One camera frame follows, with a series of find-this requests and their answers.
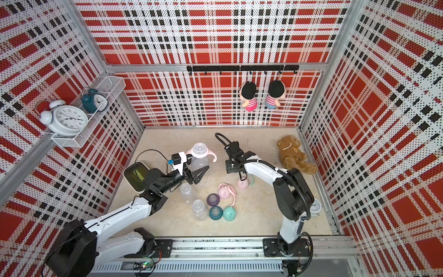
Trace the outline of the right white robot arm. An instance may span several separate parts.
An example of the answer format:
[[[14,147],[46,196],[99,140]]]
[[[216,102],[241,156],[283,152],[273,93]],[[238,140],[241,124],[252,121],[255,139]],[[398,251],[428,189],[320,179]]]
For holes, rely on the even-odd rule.
[[[277,246],[282,255],[293,255],[305,240],[303,225],[311,220],[311,207],[315,201],[302,173],[297,169],[288,170],[274,166],[254,152],[244,152],[239,142],[232,142],[221,133],[216,133],[215,137],[223,144],[228,155],[228,173],[253,175],[273,187],[277,205],[283,214]]]

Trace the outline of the clear baby bottle top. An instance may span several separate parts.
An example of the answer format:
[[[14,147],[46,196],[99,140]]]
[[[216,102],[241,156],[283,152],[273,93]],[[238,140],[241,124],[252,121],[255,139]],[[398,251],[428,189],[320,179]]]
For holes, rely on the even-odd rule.
[[[193,171],[208,166],[209,149],[204,143],[196,143],[191,149],[192,161],[191,168]]]

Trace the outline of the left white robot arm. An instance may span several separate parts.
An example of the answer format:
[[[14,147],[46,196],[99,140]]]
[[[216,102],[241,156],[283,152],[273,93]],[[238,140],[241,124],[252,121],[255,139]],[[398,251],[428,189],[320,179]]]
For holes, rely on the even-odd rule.
[[[142,227],[120,237],[115,234],[159,211],[167,201],[167,190],[184,181],[197,184],[208,170],[209,166],[194,172],[184,167],[164,174],[157,168],[149,169],[142,180],[144,191],[127,205],[86,222],[66,223],[45,265],[58,277],[86,277],[95,267],[119,257],[153,252],[155,238]]]

